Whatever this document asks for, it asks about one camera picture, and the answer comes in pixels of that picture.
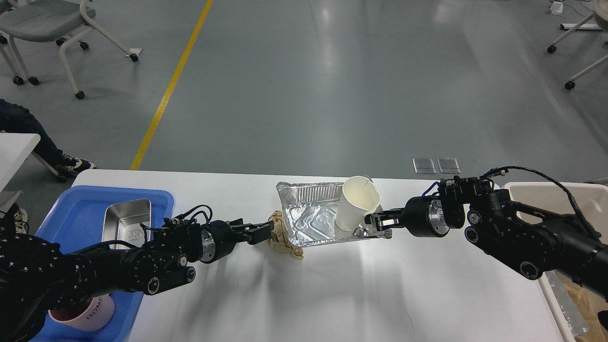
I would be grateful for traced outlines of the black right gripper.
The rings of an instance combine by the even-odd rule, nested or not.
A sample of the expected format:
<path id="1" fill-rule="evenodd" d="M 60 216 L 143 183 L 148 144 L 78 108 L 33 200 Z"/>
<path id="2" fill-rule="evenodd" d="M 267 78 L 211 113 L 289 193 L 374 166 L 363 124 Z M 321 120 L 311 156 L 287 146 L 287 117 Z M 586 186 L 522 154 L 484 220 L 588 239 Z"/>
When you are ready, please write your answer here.
<path id="1" fill-rule="evenodd" d="M 409 199 L 404 208 L 368 214 L 364 221 L 366 225 L 373 227 L 376 236 L 380 237 L 392 237 L 394 229 L 406 228 L 415 237 L 442 238 L 450 230 L 441 202 L 426 196 Z"/>

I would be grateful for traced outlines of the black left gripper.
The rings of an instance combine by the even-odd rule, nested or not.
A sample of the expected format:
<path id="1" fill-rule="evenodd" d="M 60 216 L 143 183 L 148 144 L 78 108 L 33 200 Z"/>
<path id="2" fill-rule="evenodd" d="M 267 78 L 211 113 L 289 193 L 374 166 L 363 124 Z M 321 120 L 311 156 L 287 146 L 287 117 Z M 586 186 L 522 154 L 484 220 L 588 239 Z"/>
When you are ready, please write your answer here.
<path id="1" fill-rule="evenodd" d="M 237 243 L 256 245 L 271 238 L 272 222 L 245 223 L 242 218 L 232 221 L 215 220 L 200 232 L 202 253 L 199 261 L 211 264 L 230 255 Z"/>

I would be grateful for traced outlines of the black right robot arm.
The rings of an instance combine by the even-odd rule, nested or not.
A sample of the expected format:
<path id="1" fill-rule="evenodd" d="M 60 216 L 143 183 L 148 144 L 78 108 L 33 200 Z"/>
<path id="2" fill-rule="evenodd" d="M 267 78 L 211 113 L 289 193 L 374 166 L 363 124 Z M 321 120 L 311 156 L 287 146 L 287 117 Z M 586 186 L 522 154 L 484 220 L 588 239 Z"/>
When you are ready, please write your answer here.
<path id="1" fill-rule="evenodd" d="M 507 189 L 496 189 L 493 177 L 503 176 L 510 165 L 493 168 L 478 177 L 443 178 L 412 197 L 403 208 L 365 216 L 378 231 L 406 228 L 413 236 L 442 238 L 451 229 L 465 227 L 466 239 L 526 279 L 536 280 L 557 270 L 596 295 L 607 297 L 607 245 L 584 217 L 575 198 L 562 189 L 573 214 L 558 214 L 519 203 Z"/>

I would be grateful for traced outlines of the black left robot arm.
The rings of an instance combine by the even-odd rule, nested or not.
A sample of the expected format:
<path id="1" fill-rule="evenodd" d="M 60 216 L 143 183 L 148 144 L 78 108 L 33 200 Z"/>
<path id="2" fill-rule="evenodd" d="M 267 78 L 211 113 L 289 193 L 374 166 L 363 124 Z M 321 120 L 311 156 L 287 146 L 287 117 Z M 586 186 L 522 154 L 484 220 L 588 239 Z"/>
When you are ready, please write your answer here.
<path id="1" fill-rule="evenodd" d="M 1 229 L 1 340 L 28 342 L 43 328 L 48 310 L 70 307 L 117 291 L 161 294 L 195 279 L 191 266 L 224 258 L 237 243 L 271 238 L 274 222 L 211 220 L 200 204 L 160 228 L 137 247 L 123 240 L 61 253 L 59 243 Z"/>

